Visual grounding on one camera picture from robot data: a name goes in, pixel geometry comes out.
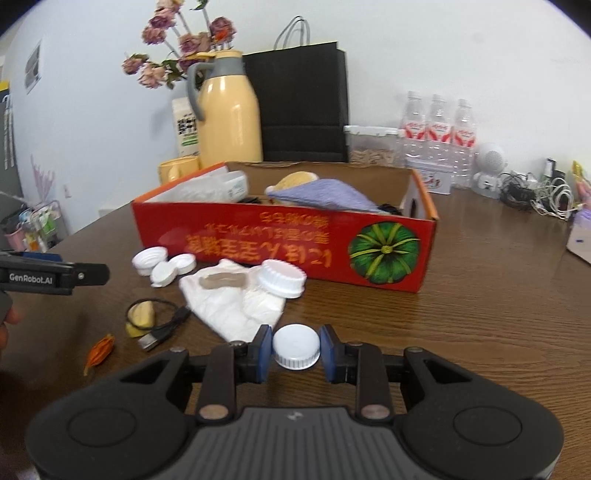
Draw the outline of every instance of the black paper bag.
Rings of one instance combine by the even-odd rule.
[[[265,161],[348,160],[347,66],[336,42],[252,53],[244,63],[259,101]]]

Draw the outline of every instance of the yellow mug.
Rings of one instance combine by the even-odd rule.
[[[199,170],[199,168],[200,162],[198,156],[180,157],[162,162],[158,166],[160,185],[164,185],[169,181],[178,180],[180,177]]]

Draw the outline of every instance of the black electronic device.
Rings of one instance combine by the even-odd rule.
[[[76,286],[108,280],[104,264],[63,262],[57,254],[0,252],[0,291],[71,295]]]
[[[33,419],[27,452],[45,480],[542,480],[563,446],[533,400],[418,347],[384,355],[320,329],[326,378],[356,386],[345,407],[236,407],[263,383],[271,328],[209,355],[182,348],[65,397]],[[389,383],[407,413],[396,414]],[[194,414],[186,414],[201,383]]]

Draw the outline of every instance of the water bottle label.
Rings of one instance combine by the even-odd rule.
[[[476,143],[476,132],[468,129],[458,129],[453,132],[453,143],[461,147],[473,147]]]
[[[407,122],[404,125],[404,132],[407,138],[416,138],[417,140],[424,140],[426,124],[423,122]]]
[[[452,126],[444,122],[433,122],[429,125],[428,140],[449,143],[452,141]]]

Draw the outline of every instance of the black cable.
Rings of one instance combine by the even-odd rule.
[[[535,192],[527,187],[527,176],[504,173],[501,183],[499,199],[506,205],[518,210],[531,210],[531,201],[535,199]]]
[[[162,325],[155,325],[153,327],[140,327],[133,323],[133,321],[129,318],[129,312],[133,307],[143,303],[145,301],[153,301],[154,303],[162,303],[174,308],[174,313],[172,318],[163,323]],[[185,322],[191,315],[191,310],[187,307],[178,307],[175,303],[169,300],[164,299],[157,299],[157,298],[148,298],[148,299],[139,299],[133,302],[125,312],[125,321],[129,323],[134,328],[141,330],[143,332],[147,332],[142,338],[138,340],[139,346],[145,350],[150,351],[152,348],[157,347],[164,341],[166,341],[173,332],[179,327],[182,323]]]

